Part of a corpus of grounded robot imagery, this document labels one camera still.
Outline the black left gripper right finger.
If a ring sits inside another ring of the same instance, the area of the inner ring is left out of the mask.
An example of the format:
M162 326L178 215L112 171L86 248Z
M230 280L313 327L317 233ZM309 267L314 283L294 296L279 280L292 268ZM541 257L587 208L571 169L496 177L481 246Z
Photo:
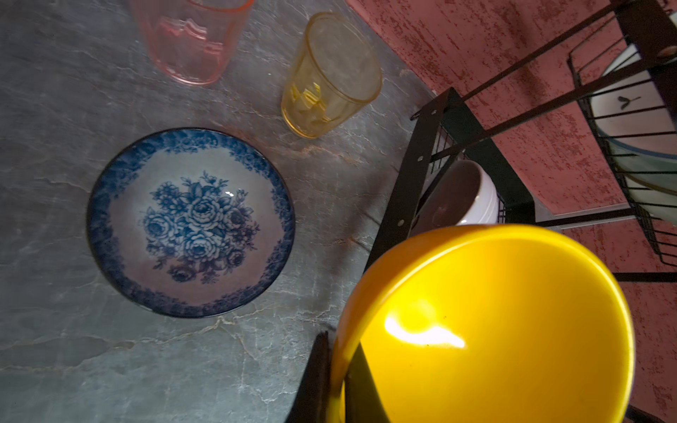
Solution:
M366 355L358 345L345 378L345 417L351 423L389 423Z

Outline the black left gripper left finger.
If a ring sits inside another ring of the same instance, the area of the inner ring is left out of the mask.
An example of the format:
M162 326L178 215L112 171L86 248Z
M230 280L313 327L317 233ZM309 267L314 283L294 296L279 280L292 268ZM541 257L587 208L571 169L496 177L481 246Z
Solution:
M330 391L329 333L319 333L285 423L325 423Z

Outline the yellow bowl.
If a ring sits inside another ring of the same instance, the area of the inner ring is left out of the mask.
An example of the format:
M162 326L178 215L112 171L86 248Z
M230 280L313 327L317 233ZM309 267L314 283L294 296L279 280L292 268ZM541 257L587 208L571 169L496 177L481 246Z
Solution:
M391 422L621 422L628 303L584 246L526 225L440 228L388 250L338 323L327 419L364 354Z

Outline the white blue floral bowl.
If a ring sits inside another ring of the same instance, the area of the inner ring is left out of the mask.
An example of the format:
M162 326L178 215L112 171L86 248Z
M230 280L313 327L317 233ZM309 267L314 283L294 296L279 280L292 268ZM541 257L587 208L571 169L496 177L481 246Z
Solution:
M280 172L251 144L216 130L163 130L102 171L86 234L122 296L168 317L213 317L280 276L294 245L294 206Z

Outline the lilac ceramic bowl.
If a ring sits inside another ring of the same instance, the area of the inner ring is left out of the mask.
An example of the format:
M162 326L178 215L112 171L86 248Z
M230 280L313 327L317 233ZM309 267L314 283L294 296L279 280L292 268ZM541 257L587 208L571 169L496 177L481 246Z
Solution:
M457 160L423 204L410 236L442 227L494 225L498 218L499 197L488 173L474 161Z

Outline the amber glass cup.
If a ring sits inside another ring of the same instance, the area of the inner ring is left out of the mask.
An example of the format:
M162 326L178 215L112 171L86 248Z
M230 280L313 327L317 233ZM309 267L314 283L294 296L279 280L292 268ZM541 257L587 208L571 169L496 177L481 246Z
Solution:
M317 139L373 102L383 73L372 43L344 16L313 15L290 67L281 112L300 137Z

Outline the white plate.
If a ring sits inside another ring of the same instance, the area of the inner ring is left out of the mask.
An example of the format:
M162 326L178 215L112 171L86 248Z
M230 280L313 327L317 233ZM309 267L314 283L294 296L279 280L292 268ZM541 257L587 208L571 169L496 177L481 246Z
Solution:
M676 159L675 126L649 72L595 93L591 111L600 137L612 146L656 159Z

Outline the black metal dish rack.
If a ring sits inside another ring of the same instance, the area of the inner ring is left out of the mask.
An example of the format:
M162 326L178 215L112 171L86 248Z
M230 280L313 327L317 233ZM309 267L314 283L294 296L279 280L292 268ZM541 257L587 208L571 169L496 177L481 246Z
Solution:
M583 49L570 38L514 64L603 7L601 1L354 1L353 9L434 93L469 96L487 128L567 93L566 65L618 39L607 26ZM495 138L525 186L555 215L626 202L579 107L569 104Z

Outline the mint green plate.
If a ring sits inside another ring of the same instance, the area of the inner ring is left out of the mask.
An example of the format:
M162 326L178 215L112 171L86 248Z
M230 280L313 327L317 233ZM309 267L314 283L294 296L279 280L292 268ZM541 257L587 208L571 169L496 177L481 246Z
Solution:
M676 163L633 153L613 142L608 147L630 199L653 217L676 226Z

